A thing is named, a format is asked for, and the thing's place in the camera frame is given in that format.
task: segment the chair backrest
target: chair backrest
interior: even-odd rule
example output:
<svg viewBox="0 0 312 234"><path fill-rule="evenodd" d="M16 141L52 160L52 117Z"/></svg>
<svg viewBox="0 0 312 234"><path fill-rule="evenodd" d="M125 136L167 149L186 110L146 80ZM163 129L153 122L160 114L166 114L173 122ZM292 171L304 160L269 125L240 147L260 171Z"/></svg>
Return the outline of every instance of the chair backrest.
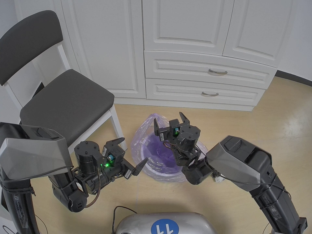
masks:
<svg viewBox="0 0 312 234"><path fill-rule="evenodd" d="M15 24L0 39L0 85L62 40L60 22L54 11L41 11Z"/></svg>

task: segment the white label sticker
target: white label sticker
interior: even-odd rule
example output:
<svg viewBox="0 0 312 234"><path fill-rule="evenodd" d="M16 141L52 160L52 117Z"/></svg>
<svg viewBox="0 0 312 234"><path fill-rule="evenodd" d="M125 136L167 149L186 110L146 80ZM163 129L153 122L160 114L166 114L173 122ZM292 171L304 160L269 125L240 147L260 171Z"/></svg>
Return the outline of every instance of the white label sticker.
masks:
<svg viewBox="0 0 312 234"><path fill-rule="evenodd" d="M106 147L104 147L103 152L102 152L102 156L105 156L106 151L107 151L107 148L106 148Z"/></svg>
<svg viewBox="0 0 312 234"><path fill-rule="evenodd" d="M130 175L131 175L131 171L128 170L128 171L126 172L126 174L124 175L124 177L125 177L126 179L128 179L128 178L130 177Z"/></svg>

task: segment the chair leg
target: chair leg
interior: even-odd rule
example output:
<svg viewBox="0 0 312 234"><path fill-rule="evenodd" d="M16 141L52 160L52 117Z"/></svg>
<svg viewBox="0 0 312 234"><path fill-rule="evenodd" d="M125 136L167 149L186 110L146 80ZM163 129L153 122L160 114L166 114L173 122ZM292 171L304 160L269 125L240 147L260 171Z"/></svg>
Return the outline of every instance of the chair leg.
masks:
<svg viewBox="0 0 312 234"><path fill-rule="evenodd" d="M117 137L118 138L124 137L123 132L121 130L120 123L119 123L119 119L118 119L118 116L116 113L115 105L113 105L110 108L110 112L112 114L111 121L112 121L112 124L113 124L113 127L114 127L114 130L115 130ZM126 141L123 141L120 145L123 148L123 150L127 150L128 147L127 147Z"/></svg>

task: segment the white chair frame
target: white chair frame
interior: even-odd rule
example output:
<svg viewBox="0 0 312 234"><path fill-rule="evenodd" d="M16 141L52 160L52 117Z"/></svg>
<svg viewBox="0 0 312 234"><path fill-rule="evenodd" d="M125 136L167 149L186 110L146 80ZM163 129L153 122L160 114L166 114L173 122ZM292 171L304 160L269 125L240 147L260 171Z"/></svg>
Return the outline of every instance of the white chair frame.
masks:
<svg viewBox="0 0 312 234"><path fill-rule="evenodd" d="M66 57L66 54L64 52L64 49L63 49L63 45L61 43L58 43L57 49L58 49L60 58L64 64L65 69L69 70L70 66L69 66L69 62ZM12 101L14 102L18 110L20 111L22 109L22 105L16 98L9 83L6 82L3 86L5 87L6 91L8 92L9 96L11 97ZM108 119L110 119L113 124L117 138L124 137L123 132L121 130L120 123L119 123L119 119L115 110L115 105L113 104L113 106L105 114L103 114L91 127L89 127L87 131L85 131L82 135L80 135L80 137L76 139L76 141L69 146L68 148L69 153L71 154L74 151L74 148L76 145L78 145L81 141L86 140L95 130L97 130ZM123 141L120 145L124 150L127 150L126 141Z"/></svg>

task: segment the blue circular logo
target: blue circular logo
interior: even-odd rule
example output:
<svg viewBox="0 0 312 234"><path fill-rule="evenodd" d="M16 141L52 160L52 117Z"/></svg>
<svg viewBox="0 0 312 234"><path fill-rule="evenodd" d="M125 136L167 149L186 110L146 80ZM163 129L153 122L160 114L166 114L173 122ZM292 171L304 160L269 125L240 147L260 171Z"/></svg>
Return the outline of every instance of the blue circular logo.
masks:
<svg viewBox="0 0 312 234"><path fill-rule="evenodd" d="M171 219L157 220L151 228L151 234L178 234L179 226Z"/></svg>

